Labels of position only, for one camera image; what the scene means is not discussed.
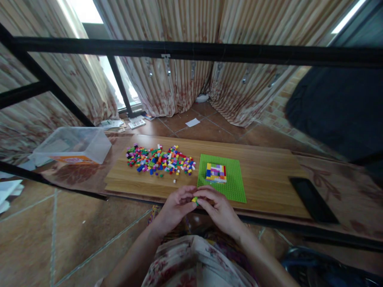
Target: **clear plastic container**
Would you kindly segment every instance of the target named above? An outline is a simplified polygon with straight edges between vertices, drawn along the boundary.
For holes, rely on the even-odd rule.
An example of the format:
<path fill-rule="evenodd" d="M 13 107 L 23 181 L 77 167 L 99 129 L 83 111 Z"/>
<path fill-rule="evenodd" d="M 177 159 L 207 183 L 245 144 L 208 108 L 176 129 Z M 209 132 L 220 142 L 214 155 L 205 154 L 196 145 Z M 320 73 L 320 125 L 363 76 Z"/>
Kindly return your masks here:
<path fill-rule="evenodd" d="M 60 127 L 33 153 L 69 164 L 102 164 L 111 146 L 103 128 Z"/>

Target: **beige patterned curtain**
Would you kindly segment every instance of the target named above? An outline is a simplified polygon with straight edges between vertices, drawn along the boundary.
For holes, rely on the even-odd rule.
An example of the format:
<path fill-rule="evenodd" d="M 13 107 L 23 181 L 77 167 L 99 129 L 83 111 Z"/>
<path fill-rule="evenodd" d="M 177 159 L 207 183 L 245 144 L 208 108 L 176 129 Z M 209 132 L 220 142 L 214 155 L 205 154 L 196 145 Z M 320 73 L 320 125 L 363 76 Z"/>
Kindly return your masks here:
<path fill-rule="evenodd" d="M 353 0 L 94 2 L 113 39 L 320 45 Z M 184 112 L 200 92 L 208 91 L 213 107 L 230 123 L 243 127 L 256 118 L 298 68 L 197 62 L 192 81 L 191 61 L 170 60 L 170 77 L 164 60 L 149 63 L 124 58 L 127 73 L 150 114 L 172 116 Z"/>
<path fill-rule="evenodd" d="M 0 22 L 13 36 L 87 38 L 77 16 L 61 0 L 1 1 Z M 97 56 L 31 55 L 95 125 L 118 118 Z M 2 45 L 0 77 L 0 92 L 37 81 Z M 0 158 L 11 163 L 22 160 L 60 126 L 82 124 L 50 92 L 0 110 Z"/>

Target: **wooden board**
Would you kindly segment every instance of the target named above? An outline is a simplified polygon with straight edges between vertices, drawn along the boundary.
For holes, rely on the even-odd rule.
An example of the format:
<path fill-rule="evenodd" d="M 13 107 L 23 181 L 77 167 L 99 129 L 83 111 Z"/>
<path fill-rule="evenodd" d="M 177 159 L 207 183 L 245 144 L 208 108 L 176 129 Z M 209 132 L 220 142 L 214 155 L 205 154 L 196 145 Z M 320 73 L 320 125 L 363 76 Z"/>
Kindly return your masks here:
<path fill-rule="evenodd" d="M 182 185 L 197 185 L 199 157 L 205 153 L 240 161 L 247 203 L 231 201 L 235 209 L 311 219 L 288 180 L 289 176 L 308 176 L 289 150 L 144 135 L 134 135 L 126 147 L 135 142 L 147 149 L 161 144 L 164 151 L 178 145 L 180 152 L 197 162 L 197 169 L 191 176 L 161 171 L 163 178 L 149 172 L 139 173 L 127 165 L 124 149 L 105 179 L 106 190 L 165 199 Z"/>

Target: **person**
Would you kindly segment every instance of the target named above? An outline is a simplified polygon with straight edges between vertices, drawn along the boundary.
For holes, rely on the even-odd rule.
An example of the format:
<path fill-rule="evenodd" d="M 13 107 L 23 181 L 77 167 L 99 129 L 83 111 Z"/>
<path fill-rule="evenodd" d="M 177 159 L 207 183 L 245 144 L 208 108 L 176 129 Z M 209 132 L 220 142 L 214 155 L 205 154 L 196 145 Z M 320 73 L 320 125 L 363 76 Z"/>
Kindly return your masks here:
<path fill-rule="evenodd" d="M 219 242 L 217 237 L 214 241 L 205 233 L 202 236 L 186 235 L 161 244 L 197 207 L 191 201 L 194 197 L 198 197 L 197 203 L 226 236 L 225 242 Z M 226 197 L 206 185 L 199 188 L 183 186 L 170 194 L 127 254 L 96 287 L 259 285 L 298 286 L 241 222 Z"/>

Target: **green baseplate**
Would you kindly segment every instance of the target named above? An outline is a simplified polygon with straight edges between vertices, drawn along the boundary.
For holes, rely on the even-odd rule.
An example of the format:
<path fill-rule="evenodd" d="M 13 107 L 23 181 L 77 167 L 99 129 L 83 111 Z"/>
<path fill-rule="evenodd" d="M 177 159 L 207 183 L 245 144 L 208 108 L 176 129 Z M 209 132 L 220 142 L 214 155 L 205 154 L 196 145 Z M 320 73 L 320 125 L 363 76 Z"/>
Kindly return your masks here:
<path fill-rule="evenodd" d="M 226 167 L 226 183 L 212 183 L 206 180 L 206 168 L 208 163 L 224 165 Z M 211 185 L 227 199 L 246 203 L 245 188 L 243 187 L 241 166 L 239 160 L 216 157 L 201 154 L 199 159 L 199 171 L 197 187 Z"/>

